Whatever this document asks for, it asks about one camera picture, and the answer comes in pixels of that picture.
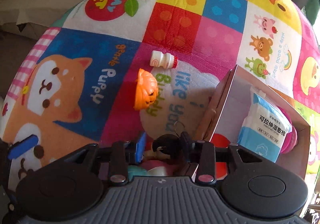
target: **gray gripper base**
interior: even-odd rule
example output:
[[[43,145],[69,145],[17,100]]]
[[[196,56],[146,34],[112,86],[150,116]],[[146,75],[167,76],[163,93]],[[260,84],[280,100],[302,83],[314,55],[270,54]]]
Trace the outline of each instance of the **gray gripper base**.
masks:
[[[56,222],[42,222],[24,217],[20,223]],[[103,201],[85,214],[59,223],[306,224],[298,216],[285,220],[262,221],[239,215],[223,203],[215,189],[198,186],[189,177],[135,177],[124,187],[111,188]]]

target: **stretch wet cotton package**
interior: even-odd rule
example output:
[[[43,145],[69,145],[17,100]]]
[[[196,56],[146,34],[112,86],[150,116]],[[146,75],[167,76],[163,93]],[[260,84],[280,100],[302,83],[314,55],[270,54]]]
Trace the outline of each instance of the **stretch wet cotton package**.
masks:
[[[244,119],[238,144],[275,162],[287,133],[292,126],[279,108],[254,88],[251,91],[251,106]]]

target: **cartoon frog print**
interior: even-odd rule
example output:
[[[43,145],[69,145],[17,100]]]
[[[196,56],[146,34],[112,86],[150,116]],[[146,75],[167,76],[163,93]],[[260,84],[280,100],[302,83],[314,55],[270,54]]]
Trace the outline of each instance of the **cartoon frog print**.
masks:
[[[261,77],[263,79],[266,79],[266,75],[270,75],[270,73],[267,71],[267,65],[263,63],[261,59],[252,59],[245,58],[247,61],[247,64],[244,65],[245,68],[249,68],[250,71],[252,71],[257,77]]]

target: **white toy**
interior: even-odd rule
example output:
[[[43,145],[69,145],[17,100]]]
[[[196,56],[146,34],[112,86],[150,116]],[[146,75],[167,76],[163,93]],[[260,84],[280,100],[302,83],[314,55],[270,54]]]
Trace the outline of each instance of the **white toy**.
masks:
[[[164,69],[176,68],[178,64],[178,58],[170,53],[163,54],[161,51],[152,51],[150,66]]]

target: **cardboard box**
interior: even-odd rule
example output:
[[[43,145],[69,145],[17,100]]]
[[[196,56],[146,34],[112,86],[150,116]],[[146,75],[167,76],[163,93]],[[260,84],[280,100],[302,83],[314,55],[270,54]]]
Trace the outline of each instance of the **cardboard box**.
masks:
[[[280,154],[276,163],[304,179],[308,164],[310,125],[279,94],[240,66],[235,66],[217,85],[194,140],[211,141],[213,134],[217,133],[231,143],[236,143],[243,120],[250,109],[252,85],[263,91],[290,116],[298,133],[298,144],[288,154]]]

